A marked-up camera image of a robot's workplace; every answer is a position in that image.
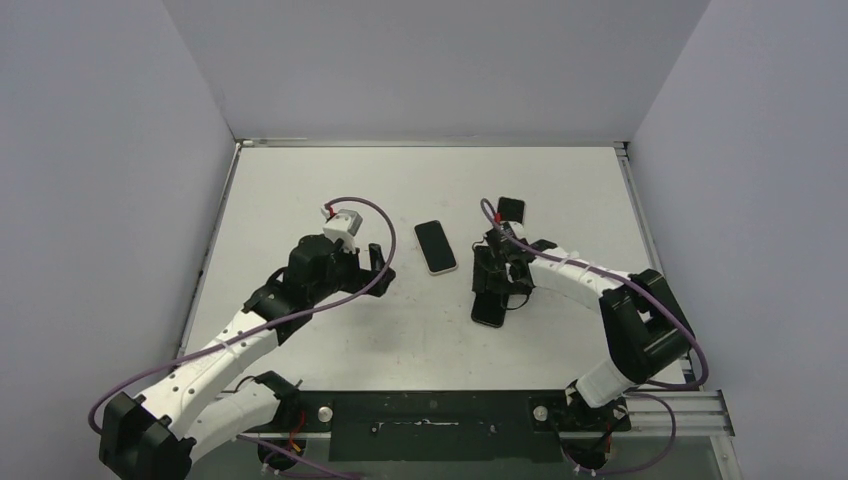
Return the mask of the black phone case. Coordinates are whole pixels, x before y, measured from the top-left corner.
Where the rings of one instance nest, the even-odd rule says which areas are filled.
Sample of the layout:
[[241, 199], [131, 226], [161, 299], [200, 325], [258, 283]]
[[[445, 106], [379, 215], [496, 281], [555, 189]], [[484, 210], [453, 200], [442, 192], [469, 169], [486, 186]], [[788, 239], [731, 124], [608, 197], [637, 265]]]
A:
[[491, 327], [501, 328], [504, 324], [509, 296], [492, 292], [478, 292], [471, 309], [473, 322]]

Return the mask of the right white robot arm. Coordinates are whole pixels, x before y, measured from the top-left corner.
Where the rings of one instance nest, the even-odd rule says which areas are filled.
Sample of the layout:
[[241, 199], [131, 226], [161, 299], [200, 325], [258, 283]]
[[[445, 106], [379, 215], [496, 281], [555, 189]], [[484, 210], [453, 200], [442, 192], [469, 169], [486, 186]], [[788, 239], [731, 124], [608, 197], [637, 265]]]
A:
[[623, 411], [623, 395], [649, 383], [692, 347], [694, 334], [665, 278], [596, 266], [557, 244], [521, 238], [523, 227], [503, 222], [472, 247], [471, 318], [500, 328], [513, 297], [558, 293], [602, 320], [608, 359], [564, 389], [565, 422], [599, 431]]

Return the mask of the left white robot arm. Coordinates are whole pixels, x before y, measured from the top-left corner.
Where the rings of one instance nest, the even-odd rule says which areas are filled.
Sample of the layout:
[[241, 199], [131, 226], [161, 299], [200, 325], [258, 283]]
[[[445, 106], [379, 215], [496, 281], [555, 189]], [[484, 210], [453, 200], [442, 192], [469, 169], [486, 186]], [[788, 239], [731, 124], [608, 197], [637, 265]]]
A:
[[263, 424], [282, 431], [297, 420], [297, 401], [282, 379], [221, 398], [249, 366], [282, 346], [312, 317], [361, 296], [381, 297], [394, 280], [396, 252], [369, 246], [369, 268], [349, 234], [307, 235], [287, 265], [255, 290], [204, 348], [162, 365], [166, 376], [135, 395], [108, 393], [99, 434], [100, 462], [121, 479], [184, 479], [222, 443]]

